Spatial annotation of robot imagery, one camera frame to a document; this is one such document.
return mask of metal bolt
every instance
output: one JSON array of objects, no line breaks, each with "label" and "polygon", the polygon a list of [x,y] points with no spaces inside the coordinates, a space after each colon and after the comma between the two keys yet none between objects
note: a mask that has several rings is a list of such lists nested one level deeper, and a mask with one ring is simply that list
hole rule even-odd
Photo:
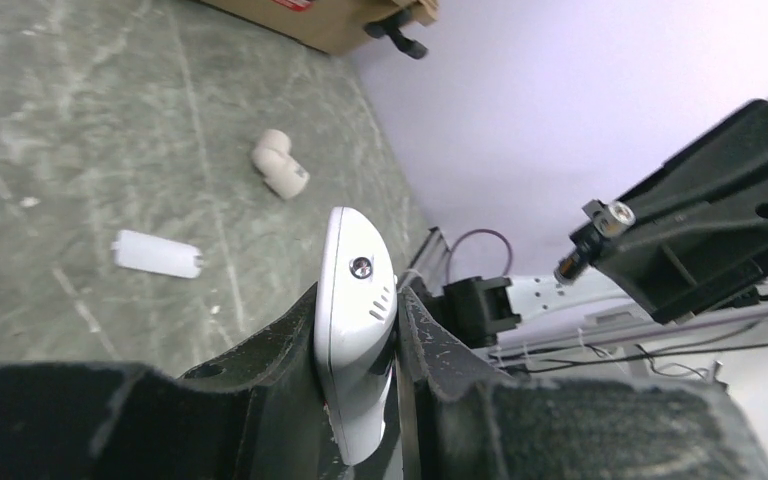
[{"label": "metal bolt", "polygon": [[634,212],[628,208],[628,205],[622,202],[611,202],[611,204],[608,205],[608,211],[621,223],[629,226],[634,224]]},{"label": "metal bolt", "polygon": [[372,261],[366,257],[358,257],[349,264],[349,271],[355,278],[363,280],[372,275]]}]

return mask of purple cable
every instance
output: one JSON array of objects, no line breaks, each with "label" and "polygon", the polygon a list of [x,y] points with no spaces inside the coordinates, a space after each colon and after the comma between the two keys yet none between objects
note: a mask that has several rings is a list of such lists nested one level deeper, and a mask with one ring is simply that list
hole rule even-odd
[{"label": "purple cable", "polygon": [[450,283],[451,278],[452,278],[452,257],[455,256],[455,250],[457,250],[458,245],[460,245],[461,242],[463,242],[467,238],[469,238],[469,237],[471,237],[473,235],[477,235],[479,233],[486,233],[488,235],[493,235],[494,237],[498,238],[499,240],[501,240],[505,244],[505,249],[507,249],[507,251],[508,251],[508,261],[507,261],[507,263],[505,263],[505,269],[502,271],[502,275],[501,276],[504,277],[505,275],[510,273],[511,267],[514,264],[514,249],[513,249],[513,247],[511,247],[511,242],[509,242],[508,239],[505,238],[504,235],[502,235],[501,233],[497,232],[496,230],[491,230],[489,228],[477,228],[475,230],[470,230],[470,231],[464,233],[463,235],[458,237],[457,240],[455,240],[454,244],[452,244],[452,250],[449,253],[449,260],[446,261],[446,285],[448,285]]}]

